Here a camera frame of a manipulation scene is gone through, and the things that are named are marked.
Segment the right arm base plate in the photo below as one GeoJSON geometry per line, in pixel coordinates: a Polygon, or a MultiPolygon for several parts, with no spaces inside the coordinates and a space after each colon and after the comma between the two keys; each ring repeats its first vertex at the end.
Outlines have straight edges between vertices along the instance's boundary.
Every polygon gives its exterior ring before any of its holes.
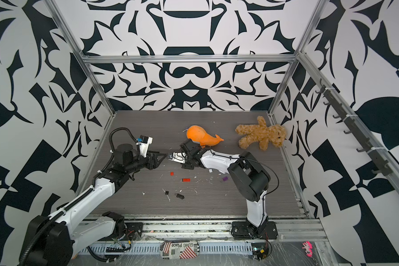
{"type": "Polygon", "coordinates": [[[276,224],[272,221],[265,221],[261,226],[256,227],[248,221],[232,222],[231,235],[235,240],[243,239],[272,239],[278,238],[276,224]]]}

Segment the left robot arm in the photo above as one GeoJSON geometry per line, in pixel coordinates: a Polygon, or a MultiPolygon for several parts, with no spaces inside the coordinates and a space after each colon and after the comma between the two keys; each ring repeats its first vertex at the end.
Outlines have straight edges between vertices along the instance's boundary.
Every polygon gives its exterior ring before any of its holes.
{"type": "Polygon", "coordinates": [[[66,266],[81,250],[110,237],[119,241],[128,235],[122,215],[105,212],[96,221],[80,223],[102,202],[118,192],[143,168],[154,170],[166,154],[149,151],[153,139],[129,136],[135,143],[115,146],[109,134],[111,157],[93,178],[93,183],[79,196],[48,216],[37,216],[28,225],[20,255],[21,266],[66,266]]]}

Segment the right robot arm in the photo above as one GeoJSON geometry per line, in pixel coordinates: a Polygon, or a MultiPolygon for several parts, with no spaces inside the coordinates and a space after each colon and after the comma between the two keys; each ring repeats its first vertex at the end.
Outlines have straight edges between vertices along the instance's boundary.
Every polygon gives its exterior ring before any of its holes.
{"type": "Polygon", "coordinates": [[[234,239],[265,239],[278,236],[276,225],[269,221],[266,197],[280,185],[278,175],[269,166],[259,162],[251,153],[230,155],[214,151],[188,139],[180,145],[180,151],[169,159],[192,170],[201,167],[227,174],[246,199],[247,217],[244,222],[233,222],[231,235],[234,239]]]}

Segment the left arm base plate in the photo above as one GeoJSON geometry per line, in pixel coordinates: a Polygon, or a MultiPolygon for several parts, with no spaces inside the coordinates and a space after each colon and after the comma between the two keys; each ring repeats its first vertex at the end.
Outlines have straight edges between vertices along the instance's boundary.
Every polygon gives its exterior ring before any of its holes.
{"type": "Polygon", "coordinates": [[[115,225],[112,238],[118,240],[137,241],[143,234],[144,224],[141,222],[118,222],[115,225]]]}

